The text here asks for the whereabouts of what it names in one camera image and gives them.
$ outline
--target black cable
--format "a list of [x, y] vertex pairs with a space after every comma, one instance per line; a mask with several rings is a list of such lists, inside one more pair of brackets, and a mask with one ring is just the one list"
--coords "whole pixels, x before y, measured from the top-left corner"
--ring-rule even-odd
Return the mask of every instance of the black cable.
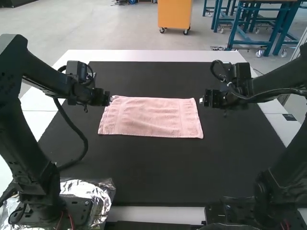
[[[216, 65], [216, 64], [219, 64], [222, 68], [223, 68], [223, 70], [224, 70], [224, 74], [220, 74], [219, 76], [215, 73], [215, 71], [214, 71], [214, 66]], [[210, 72], [213, 74], [213, 76], [215, 76], [219, 81], [225, 81], [225, 78], [224, 77], [228, 77], [228, 69], [227, 69], [227, 67], [225, 66], [225, 64], [222, 62], [222, 61], [220, 61], [220, 60], [215, 60], [215, 61], [213, 61], [212, 63], [211, 63], [211, 65], [210, 65]]]
[[[223, 68], [225, 75], [219, 75], [218, 76], [215, 73], [213, 68], [214, 68], [214, 66], [216, 64], [219, 64]], [[231, 79], [229, 77], [229, 71], [228, 71], [227, 67], [225, 66], [225, 63], [223, 63], [220, 60], [213, 61], [212, 64], [210, 65], [210, 72], [218, 80], [225, 81], [227, 83], [227, 86], [228, 86], [230, 92], [234, 96], [236, 96], [236, 97], [238, 97], [240, 99], [243, 99], [246, 102], [252, 102], [252, 101], [259, 100], [260, 97], [269, 98], [269, 97], [274, 97], [274, 96], [280, 95], [280, 94], [296, 94], [296, 95], [305, 96], [305, 97], [307, 96], [307, 91], [305, 91], [305, 90], [299, 90], [299, 89], [295, 89], [295, 88], [283, 88], [283, 89], [269, 90], [269, 91], [258, 93], [258, 94], [254, 95], [254, 96], [251, 96], [251, 97], [246, 97], [246, 96], [244, 96], [244, 95], [242, 95], [242, 94], [240, 94], [239, 92], [236, 91], [235, 85], [230, 81]]]
[[[59, 68], [59, 71], [61, 70], [61, 72], [63, 72], [65, 69], [66, 69], [66, 66], [62, 66], [61, 68]], [[58, 170], [62, 171], [64, 169], [67, 169], [67, 168], [73, 166], [74, 164], [76, 164], [77, 162], [81, 161], [85, 157], [85, 155], [86, 155], [86, 153], [88, 151], [88, 140], [87, 140], [86, 136], [83, 134], [83, 132], [67, 116], [65, 110], [63, 109], [63, 107], [59, 103], [58, 99], [57, 98], [53, 98], [53, 101], [54, 101], [56, 107], [58, 108], [59, 113], [62, 115], [62, 117], [66, 121], [66, 123], [69, 125], [70, 128], [72, 128], [73, 131], [75, 131], [78, 134], [78, 136], [83, 141], [83, 151], [82, 151], [81, 155], [78, 158], [76, 158], [74, 160], [71, 160], [70, 162], [67, 162], [67, 163], [59, 166]]]
[[261, 73], [262, 75], [264, 75], [264, 73], [260, 72], [259, 70], [255, 69], [255, 68], [253, 68], [253, 70], [255, 70], [255, 71]]
[[[21, 220], [21, 218], [23, 217], [26, 207], [27, 207], [27, 205], [24, 204], [24, 206], [22, 208], [19, 208], [19, 209], [16, 209], [15, 211], [13, 211], [9, 216], [8, 223], [11, 224], [11, 225], [17, 224]], [[12, 216], [15, 215], [15, 213], [18, 213], [18, 212], [20, 212], [20, 213], [18, 214], [16, 220], [11, 221]]]
[[94, 79], [94, 72], [92, 67], [90, 67], [89, 65], [86, 65], [88, 67], [88, 69], [90, 70], [90, 72], [92, 73], [92, 79]]
[[[93, 70], [90, 66], [87, 66], [89, 68], [89, 70], [92, 72], [93, 74]], [[62, 66], [58, 69], [58, 71], [63, 72], [66, 69], [66, 66]], [[76, 164], [77, 162], [81, 161], [84, 156], [86, 155], [87, 151], [88, 151], [88, 140], [86, 138], [86, 136], [83, 134], [83, 132], [77, 128], [77, 126], [75, 126], [75, 124], [69, 119], [69, 117], [67, 116], [67, 114], [65, 113], [63, 107], [61, 106], [61, 104], [59, 103], [57, 98], [53, 99], [56, 107], [58, 108], [60, 114], [62, 115], [62, 117], [64, 118], [64, 120], [67, 122], [67, 124], [78, 134], [78, 136], [83, 140], [83, 151], [81, 153], [81, 155], [75, 159], [72, 160], [68, 163], [65, 163], [61, 166], [58, 167], [59, 171], [65, 170], [71, 166], [73, 166], [74, 164]], [[3, 192], [2, 196], [0, 197], [0, 207], [2, 207], [2, 205], [4, 204], [4, 201], [7, 200], [8, 198], [10, 198], [12, 195], [16, 194], [17, 190], [14, 187], [13, 183], [11, 182], [9, 184], [9, 186], [7, 187], [7, 189]]]

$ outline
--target table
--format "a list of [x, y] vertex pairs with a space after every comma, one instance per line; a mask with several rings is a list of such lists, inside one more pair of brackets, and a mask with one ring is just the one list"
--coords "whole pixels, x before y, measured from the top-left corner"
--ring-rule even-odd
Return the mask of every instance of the table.
[[[159, 51], [159, 50], [69, 50], [53, 66], [58, 69], [68, 60], [90, 61], [159, 61], [159, 62], [211, 62], [221, 61], [246, 62], [237, 51]], [[55, 116], [57, 108], [53, 100], [40, 90], [31, 88], [22, 98], [24, 116], [38, 141]], [[287, 111], [277, 101], [259, 104], [278, 136], [287, 146], [300, 128], [297, 121], [286, 121], [283, 114]], [[2, 175], [0, 177], [2, 192], [11, 181], [11, 172], [0, 159]], [[300, 210], [307, 219], [307, 212]], [[109, 213], [109, 221], [128, 220], [162, 223], [200, 224], [204, 220], [203, 207], [113, 207]]]

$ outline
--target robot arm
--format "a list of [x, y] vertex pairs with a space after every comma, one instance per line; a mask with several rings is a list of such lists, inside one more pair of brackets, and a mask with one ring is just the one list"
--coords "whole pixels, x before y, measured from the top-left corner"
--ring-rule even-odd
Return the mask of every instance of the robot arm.
[[22, 81], [72, 105], [108, 106], [110, 100], [109, 92], [95, 87], [85, 63], [69, 61], [65, 68], [63, 74], [31, 54], [21, 35], [0, 36], [0, 154], [12, 172], [20, 201], [41, 220], [56, 218], [63, 206], [59, 171], [40, 149], [23, 116], [18, 99]]
[[[282, 94], [293, 93], [307, 97], [307, 44], [301, 46], [300, 51], [301, 56], [297, 59], [256, 78], [251, 77], [248, 63], [232, 65], [214, 61], [211, 71], [221, 81], [221, 88], [206, 90], [201, 103], [205, 107], [235, 109], [247, 108], [249, 103], [270, 101]], [[293, 207], [298, 198], [306, 194], [302, 183], [307, 175], [306, 137], [305, 120], [277, 162], [260, 172], [256, 178], [254, 216], [251, 219], [256, 219], [260, 226], [271, 228], [280, 224], [283, 220], [276, 214], [281, 210], [280, 205]]]

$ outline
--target concrete floor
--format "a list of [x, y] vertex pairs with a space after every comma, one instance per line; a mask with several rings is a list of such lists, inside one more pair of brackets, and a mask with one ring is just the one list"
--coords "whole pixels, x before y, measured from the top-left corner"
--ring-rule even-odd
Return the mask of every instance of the concrete floor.
[[[203, 0], [195, 0], [191, 32], [169, 29], [160, 34], [157, 27], [157, 4], [111, 6], [111, 0], [38, 0], [14, 9], [0, 9], [0, 34], [22, 34], [29, 40], [29, 50], [54, 64], [68, 49], [156, 49], [210, 50], [225, 46], [230, 31], [213, 33], [212, 18], [202, 17]], [[300, 10], [291, 32], [300, 36], [307, 26], [306, 11]], [[263, 29], [254, 38], [270, 37]], [[256, 58], [255, 51], [241, 51], [252, 67], [266, 73], [285, 63], [286, 58]], [[21, 95], [29, 87], [23, 85]]]

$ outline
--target pink towel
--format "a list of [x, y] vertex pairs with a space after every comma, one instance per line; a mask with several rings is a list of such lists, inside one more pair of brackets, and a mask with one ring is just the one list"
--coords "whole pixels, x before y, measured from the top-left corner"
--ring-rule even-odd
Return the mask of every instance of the pink towel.
[[113, 96], [98, 134], [164, 138], [203, 138], [194, 98]]

